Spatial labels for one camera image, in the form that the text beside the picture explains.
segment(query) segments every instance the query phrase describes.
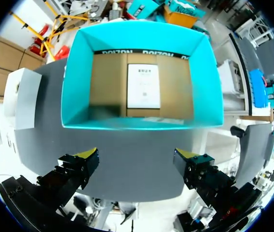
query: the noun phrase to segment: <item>orange container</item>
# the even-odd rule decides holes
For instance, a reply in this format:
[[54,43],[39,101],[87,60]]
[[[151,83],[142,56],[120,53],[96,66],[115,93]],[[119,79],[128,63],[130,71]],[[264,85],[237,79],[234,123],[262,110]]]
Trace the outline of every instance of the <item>orange container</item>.
[[172,12],[166,5],[164,6],[164,18],[167,23],[179,25],[185,28],[192,28],[198,20],[197,17],[188,14]]

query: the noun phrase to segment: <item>gray table surface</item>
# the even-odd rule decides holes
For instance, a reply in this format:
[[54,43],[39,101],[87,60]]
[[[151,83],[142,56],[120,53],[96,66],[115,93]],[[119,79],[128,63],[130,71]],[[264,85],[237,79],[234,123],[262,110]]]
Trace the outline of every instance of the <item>gray table surface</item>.
[[124,202],[158,201],[177,197],[183,180],[172,164],[174,148],[192,149],[190,130],[73,130],[61,125],[61,88],[67,60],[36,70],[42,74],[35,128],[16,130],[22,163],[38,175],[57,165],[63,154],[97,147],[100,164],[79,192]]

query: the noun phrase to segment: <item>white wall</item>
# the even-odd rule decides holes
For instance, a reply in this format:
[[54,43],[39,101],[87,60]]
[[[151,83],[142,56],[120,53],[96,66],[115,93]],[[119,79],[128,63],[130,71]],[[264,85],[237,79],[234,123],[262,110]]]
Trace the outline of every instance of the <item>white wall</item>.
[[[52,13],[52,11],[48,8],[48,6],[42,1],[42,0],[33,0],[39,7],[40,9],[52,20],[54,21],[55,16]],[[56,7],[56,5],[53,3],[52,0],[48,0],[47,1],[52,8],[58,13],[60,14],[60,11],[58,10],[58,8]]]
[[[53,20],[34,0],[21,0],[12,11],[37,32],[46,23],[53,25]],[[8,15],[0,27],[0,36],[26,49],[33,43],[35,36],[28,29],[22,29],[22,27],[23,25],[12,15]]]

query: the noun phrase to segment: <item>red object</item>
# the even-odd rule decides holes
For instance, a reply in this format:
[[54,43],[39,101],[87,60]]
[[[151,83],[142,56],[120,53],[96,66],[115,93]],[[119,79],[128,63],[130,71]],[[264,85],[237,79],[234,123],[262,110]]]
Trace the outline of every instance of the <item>red object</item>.
[[34,44],[41,46],[41,43],[42,43],[41,39],[39,38],[34,39]]
[[54,56],[56,60],[67,58],[69,55],[70,48],[64,45],[60,51]]
[[265,76],[262,76],[262,79],[263,79],[263,81],[264,81],[265,87],[267,87],[267,82],[266,82]]
[[40,46],[38,46],[38,45],[36,45],[36,44],[33,43],[30,46],[30,51],[33,52],[33,53],[35,53],[35,54],[37,54],[37,55],[39,55],[39,53],[40,53]]
[[132,16],[131,14],[129,14],[128,12],[123,12],[123,16],[127,19],[136,20],[136,18],[134,16]]
[[39,32],[40,35],[44,35],[47,30],[49,29],[49,25],[45,24],[45,26],[41,29],[41,31]]
[[35,43],[33,43],[31,46],[30,46],[30,51],[31,52],[33,52],[33,53],[35,53],[35,54],[37,54],[37,55],[39,55],[39,56],[41,56],[40,55],[40,46],[39,45],[37,45],[37,44],[35,44]]

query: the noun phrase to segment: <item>white booklet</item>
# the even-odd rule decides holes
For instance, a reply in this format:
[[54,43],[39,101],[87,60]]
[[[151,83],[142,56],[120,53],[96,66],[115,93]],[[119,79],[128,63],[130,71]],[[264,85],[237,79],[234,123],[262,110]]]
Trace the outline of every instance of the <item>white booklet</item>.
[[157,65],[128,65],[127,108],[161,108],[160,80]]

